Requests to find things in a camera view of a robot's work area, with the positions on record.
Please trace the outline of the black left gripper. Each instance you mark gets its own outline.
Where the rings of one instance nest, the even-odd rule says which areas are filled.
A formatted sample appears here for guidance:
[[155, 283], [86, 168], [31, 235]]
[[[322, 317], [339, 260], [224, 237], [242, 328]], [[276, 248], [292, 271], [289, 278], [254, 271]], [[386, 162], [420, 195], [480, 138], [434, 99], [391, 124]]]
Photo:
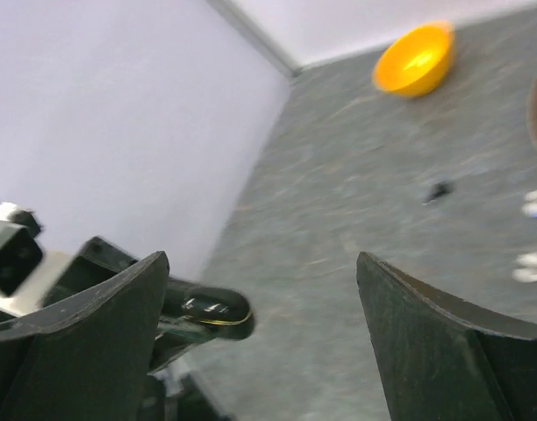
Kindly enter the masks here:
[[138, 260], [102, 237], [83, 244], [42, 301], [47, 307], [107, 281]]

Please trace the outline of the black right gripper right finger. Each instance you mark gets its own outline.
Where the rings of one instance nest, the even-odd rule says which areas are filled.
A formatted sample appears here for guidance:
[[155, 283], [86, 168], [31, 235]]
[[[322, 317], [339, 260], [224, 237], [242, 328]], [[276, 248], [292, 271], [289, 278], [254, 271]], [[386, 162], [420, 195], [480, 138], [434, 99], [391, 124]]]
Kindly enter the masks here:
[[362, 252], [356, 281], [393, 420], [537, 420], [537, 324]]

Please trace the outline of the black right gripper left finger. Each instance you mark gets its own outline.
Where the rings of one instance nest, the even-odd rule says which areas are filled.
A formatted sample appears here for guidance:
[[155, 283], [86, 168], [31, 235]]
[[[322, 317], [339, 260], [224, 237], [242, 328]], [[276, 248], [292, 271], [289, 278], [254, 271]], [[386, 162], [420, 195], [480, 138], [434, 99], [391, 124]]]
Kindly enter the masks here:
[[167, 255], [152, 253], [0, 323], [0, 420], [134, 420], [168, 275]]

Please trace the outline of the black earbud charging case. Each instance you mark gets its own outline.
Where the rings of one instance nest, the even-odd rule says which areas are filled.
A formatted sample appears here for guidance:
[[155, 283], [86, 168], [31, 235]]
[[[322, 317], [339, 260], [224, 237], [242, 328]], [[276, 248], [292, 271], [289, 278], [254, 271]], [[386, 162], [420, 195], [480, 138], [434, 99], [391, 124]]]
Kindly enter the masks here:
[[202, 345], [214, 339], [249, 338], [256, 325], [250, 302], [233, 289], [171, 280], [167, 284], [158, 335]]

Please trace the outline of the black earbud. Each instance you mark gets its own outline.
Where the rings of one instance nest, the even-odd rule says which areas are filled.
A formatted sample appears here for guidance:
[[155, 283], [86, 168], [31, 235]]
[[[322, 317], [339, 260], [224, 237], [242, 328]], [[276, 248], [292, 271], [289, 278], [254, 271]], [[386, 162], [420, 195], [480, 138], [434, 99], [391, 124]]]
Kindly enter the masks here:
[[426, 195], [423, 204], [432, 203], [441, 199], [444, 196], [449, 195], [454, 190], [454, 186], [451, 182], [437, 182], [431, 188]]

